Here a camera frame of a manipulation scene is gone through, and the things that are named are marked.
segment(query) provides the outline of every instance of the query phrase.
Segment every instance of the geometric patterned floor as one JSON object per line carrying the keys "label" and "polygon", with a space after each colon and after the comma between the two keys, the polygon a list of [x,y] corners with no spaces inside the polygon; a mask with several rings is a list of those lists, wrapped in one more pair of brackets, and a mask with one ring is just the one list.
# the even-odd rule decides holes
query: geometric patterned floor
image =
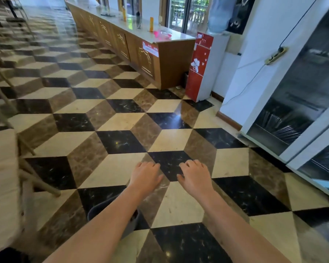
{"label": "geometric patterned floor", "polygon": [[[46,244],[59,247],[87,223],[93,206],[127,186],[137,162],[154,161],[165,178],[139,206],[139,225],[112,262],[231,262],[210,219],[176,179],[180,162],[199,159],[222,198],[292,263],[329,263],[329,198],[239,138],[215,117],[217,100],[195,103],[183,89],[158,90],[77,31],[68,11],[28,12],[36,40],[21,32],[1,43],[13,54],[1,67],[16,92],[5,82],[0,87],[19,114],[1,108],[36,152],[22,150],[27,161],[62,190],[59,198],[35,192]],[[5,249],[0,260],[19,262],[17,253]]]}

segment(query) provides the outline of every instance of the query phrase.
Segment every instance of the baseboard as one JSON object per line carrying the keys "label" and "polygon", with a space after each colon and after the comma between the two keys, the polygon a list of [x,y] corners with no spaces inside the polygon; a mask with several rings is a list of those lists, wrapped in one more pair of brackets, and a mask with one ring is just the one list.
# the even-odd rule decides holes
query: baseboard
{"label": "baseboard", "polygon": [[234,121],[233,119],[231,119],[230,117],[226,116],[225,114],[221,113],[220,111],[217,112],[216,116],[219,119],[222,119],[224,122],[226,122],[227,124],[231,125],[232,127],[234,127],[236,130],[240,131],[242,126],[240,124],[238,124],[236,121]]}
{"label": "baseboard", "polygon": [[216,100],[219,100],[220,102],[223,102],[223,100],[224,100],[224,97],[222,97],[221,95],[219,95],[213,91],[211,91],[211,96],[214,97]]}

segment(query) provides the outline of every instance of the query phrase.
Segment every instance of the forearm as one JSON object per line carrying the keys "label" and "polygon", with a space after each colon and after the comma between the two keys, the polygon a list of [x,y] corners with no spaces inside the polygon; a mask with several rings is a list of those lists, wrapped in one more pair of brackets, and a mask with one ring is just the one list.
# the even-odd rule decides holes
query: forearm
{"label": "forearm", "polygon": [[234,263],[290,263],[213,191],[198,201],[215,223],[223,247]]}
{"label": "forearm", "polygon": [[107,208],[51,254],[45,263],[108,262],[141,200],[136,189],[126,188]]}

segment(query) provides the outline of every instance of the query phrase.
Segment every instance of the person's left hand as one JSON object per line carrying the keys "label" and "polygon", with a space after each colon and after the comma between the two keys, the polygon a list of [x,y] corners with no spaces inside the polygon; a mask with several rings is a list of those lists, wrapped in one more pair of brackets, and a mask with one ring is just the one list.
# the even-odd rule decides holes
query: person's left hand
{"label": "person's left hand", "polygon": [[146,198],[163,179],[163,174],[158,175],[160,170],[159,163],[153,162],[139,162],[136,164],[132,175],[131,181],[128,185],[129,188],[133,188],[140,193],[142,199]]}

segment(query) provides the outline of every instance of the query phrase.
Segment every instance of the power cord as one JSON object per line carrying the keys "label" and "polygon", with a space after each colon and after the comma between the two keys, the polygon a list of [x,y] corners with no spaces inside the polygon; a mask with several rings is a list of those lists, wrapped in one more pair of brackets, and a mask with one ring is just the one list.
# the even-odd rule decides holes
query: power cord
{"label": "power cord", "polygon": [[[311,6],[306,10],[306,12],[302,15],[302,17],[300,18],[300,20],[296,23],[296,25],[290,30],[289,34],[285,37],[285,39],[283,39],[283,41],[281,42],[281,44],[279,45],[278,50],[280,50],[280,48],[282,47],[284,41],[289,37],[289,35],[291,34],[291,32],[293,32],[293,30],[295,29],[295,27],[297,27],[297,25],[300,23],[300,21],[305,17],[305,15],[308,13],[308,11],[312,8],[312,6],[316,3],[317,0],[314,0],[313,3],[311,4]],[[245,66],[249,66],[250,64],[255,63],[256,61],[253,61],[252,63],[246,64],[244,66],[241,66],[237,69],[240,69],[242,67]],[[222,106],[227,105],[232,99],[235,99],[236,97],[239,97],[247,88],[248,85],[250,85],[252,83],[252,81],[256,78],[256,76],[259,74],[259,72],[262,70],[262,68],[265,66],[266,64],[264,64],[263,66],[261,66],[261,68],[258,70],[258,72],[256,73],[256,75],[251,79],[251,81],[249,83],[246,84],[246,86],[244,87],[244,89],[236,96],[232,97],[229,101],[227,101],[226,103],[224,103]]]}

